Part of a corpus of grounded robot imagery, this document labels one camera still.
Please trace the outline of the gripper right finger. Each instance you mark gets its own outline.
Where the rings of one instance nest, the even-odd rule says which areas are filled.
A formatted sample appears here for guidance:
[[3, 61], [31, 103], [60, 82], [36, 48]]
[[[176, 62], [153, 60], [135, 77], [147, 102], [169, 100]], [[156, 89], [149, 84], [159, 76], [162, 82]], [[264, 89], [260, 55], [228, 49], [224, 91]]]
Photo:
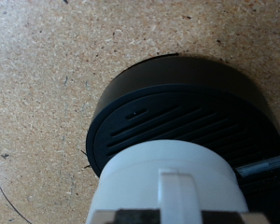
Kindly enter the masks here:
[[203, 224], [271, 224], [262, 213], [202, 211]]

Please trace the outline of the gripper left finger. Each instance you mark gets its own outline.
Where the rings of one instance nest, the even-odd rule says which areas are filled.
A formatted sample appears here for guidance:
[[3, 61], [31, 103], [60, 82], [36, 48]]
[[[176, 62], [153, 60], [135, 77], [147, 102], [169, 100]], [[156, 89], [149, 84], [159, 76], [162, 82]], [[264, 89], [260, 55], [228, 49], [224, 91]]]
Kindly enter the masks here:
[[90, 224], [161, 224], [159, 209], [97, 210]]

